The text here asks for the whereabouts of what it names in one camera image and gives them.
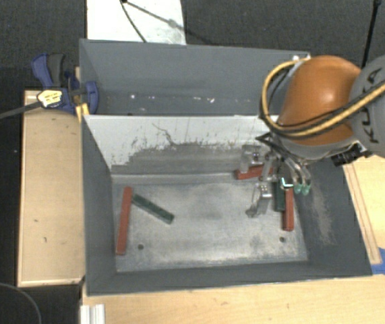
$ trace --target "black floor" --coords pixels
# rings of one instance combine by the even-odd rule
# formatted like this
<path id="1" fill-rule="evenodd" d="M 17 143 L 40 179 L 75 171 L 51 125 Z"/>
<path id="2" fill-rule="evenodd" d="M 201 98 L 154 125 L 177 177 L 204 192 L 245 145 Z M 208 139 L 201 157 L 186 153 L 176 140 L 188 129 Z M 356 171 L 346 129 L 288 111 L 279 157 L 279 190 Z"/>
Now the black floor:
<path id="1" fill-rule="evenodd" d="M 191 44 L 233 45 L 335 54 L 361 63 L 372 0 L 182 0 Z M 42 52 L 78 64 L 86 35 L 86 0 L 0 0 L 0 112 L 37 86 L 30 60 Z M 370 59 L 385 54 L 385 0 Z M 0 121 L 0 282 L 15 284 L 20 199 L 20 118 Z M 76 323 L 76 286 L 29 290 L 43 323 Z M 0 323 L 36 323 L 20 295 L 0 288 Z"/>

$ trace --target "bin floor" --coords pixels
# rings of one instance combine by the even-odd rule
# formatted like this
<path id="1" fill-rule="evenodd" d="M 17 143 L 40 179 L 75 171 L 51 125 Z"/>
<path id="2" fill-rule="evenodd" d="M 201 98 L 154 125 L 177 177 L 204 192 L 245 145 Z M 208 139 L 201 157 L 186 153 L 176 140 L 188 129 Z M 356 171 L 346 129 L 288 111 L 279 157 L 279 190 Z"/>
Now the bin floor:
<path id="1" fill-rule="evenodd" d="M 293 232 L 282 230 L 282 214 L 273 210 L 272 200 L 265 214 L 245 214 L 254 181 L 221 174 L 112 175 L 112 180 L 115 235 L 124 186 L 175 216 L 167 224 L 132 205 L 117 272 L 307 260 L 297 210 Z"/>

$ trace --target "wooden table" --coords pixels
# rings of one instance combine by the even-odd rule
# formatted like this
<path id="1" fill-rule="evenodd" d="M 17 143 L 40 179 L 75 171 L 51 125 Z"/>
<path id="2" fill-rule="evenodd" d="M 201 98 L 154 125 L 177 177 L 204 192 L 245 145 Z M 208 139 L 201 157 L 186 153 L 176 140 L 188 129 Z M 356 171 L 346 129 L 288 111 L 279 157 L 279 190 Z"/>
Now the wooden table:
<path id="1" fill-rule="evenodd" d="M 27 92 L 26 103 L 34 95 Z M 18 285 L 78 283 L 84 275 L 78 121 L 37 109 L 25 114 L 23 126 Z M 385 159 L 361 159 L 345 171 L 366 240 L 371 240 L 369 255 L 376 258 L 373 240 L 385 248 Z M 360 208 L 362 199 L 367 212 Z M 83 303 L 105 304 L 107 324 L 384 324 L 385 275 L 91 298 L 84 294 Z"/>

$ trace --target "white paper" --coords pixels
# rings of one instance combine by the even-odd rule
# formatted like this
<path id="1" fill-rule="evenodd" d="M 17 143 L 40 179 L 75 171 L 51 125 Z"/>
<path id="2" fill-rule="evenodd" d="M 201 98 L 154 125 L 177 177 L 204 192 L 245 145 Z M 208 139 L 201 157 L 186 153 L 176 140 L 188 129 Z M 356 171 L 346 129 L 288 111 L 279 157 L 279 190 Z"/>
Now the white paper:
<path id="1" fill-rule="evenodd" d="M 129 16 L 148 42 L 186 44 L 180 0 L 128 0 Z M 87 0 L 87 37 L 92 40 L 137 41 L 119 0 Z"/>

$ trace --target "gray bin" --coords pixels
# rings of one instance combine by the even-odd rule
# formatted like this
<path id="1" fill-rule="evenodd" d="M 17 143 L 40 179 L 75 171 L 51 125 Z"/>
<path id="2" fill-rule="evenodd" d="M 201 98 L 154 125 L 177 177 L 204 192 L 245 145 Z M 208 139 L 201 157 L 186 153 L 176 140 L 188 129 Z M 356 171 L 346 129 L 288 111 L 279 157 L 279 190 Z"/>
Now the gray bin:
<path id="1" fill-rule="evenodd" d="M 101 95 L 82 129 L 89 295 L 371 274 L 343 170 L 329 160 L 295 197 L 294 232 L 272 203 L 245 214 L 255 180 L 233 176 L 241 146 L 267 130 L 256 117 L 264 77 L 294 55 L 305 53 L 81 40 L 82 82 Z M 116 256 L 125 186 L 175 218 L 133 205 Z"/>

